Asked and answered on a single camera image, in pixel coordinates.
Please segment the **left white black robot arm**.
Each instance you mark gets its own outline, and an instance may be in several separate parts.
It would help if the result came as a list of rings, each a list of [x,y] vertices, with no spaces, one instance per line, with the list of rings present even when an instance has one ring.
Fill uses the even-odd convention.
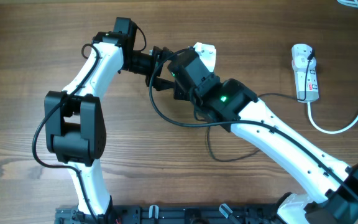
[[[118,17],[114,29],[98,32],[88,44],[91,52],[77,76],[62,90],[50,91],[44,100],[46,145],[56,155],[57,168],[68,169],[79,204],[80,223],[119,223],[101,171],[100,158],[107,133],[101,101],[115,74],[122,70],[145,76],[148,87],[168,90],[174,83],[159,76],[157,65],[171,52],[154,47],[151,54],[134,49],[140,27]]]

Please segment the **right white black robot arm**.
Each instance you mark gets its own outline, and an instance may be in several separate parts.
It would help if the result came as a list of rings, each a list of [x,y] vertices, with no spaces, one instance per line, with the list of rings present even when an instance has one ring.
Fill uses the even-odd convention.
[[[193,49],[160,61],[204,127],[220,126],[253,144],[285,169],[304,189],[278,204],[282,223],[354,223],[358,219],[358,164],[326,154],[279,119],[252,90],[235,79],[222,82]]]

